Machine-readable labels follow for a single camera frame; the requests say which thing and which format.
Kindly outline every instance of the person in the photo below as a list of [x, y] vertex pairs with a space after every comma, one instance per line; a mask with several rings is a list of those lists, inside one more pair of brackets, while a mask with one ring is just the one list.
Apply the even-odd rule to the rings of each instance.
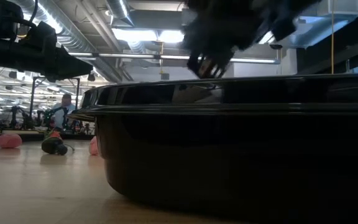
[[[67, 108], [68, 112], [75, 110], [75, 105], [71, 103], [71, 95], [64, 94], [61, 103], [55, 104], [52, 109], [57, 109], [59, 107]], [[55, 113], [55, 128], [63, 129], [63, 121], [64, 121], [64, 111], [58, 110]]]

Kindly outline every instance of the wooden floor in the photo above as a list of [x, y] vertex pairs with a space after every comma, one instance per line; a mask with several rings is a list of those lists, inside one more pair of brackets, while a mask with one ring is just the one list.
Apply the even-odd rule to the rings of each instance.
[[76, 151], [48, 155], [40, 142], [0, 149], [0, 223], [232, 223], [131, 202], [110, 188], [89, 141], [65, 143]]

